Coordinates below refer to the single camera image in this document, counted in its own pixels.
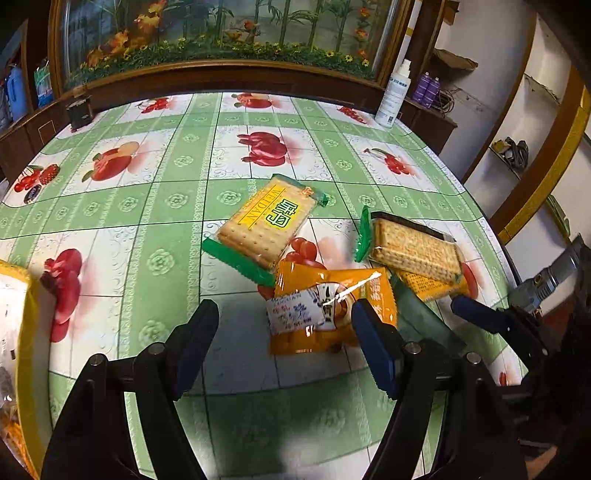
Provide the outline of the person's right hand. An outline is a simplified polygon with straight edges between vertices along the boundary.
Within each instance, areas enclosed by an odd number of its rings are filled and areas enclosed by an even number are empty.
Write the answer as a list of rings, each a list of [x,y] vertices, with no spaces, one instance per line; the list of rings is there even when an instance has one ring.
[[[551,446],[536,458],[527,460],[526,469],[528,479],[558,479],[559,473],[555,465],[557,453],[558,448]]]

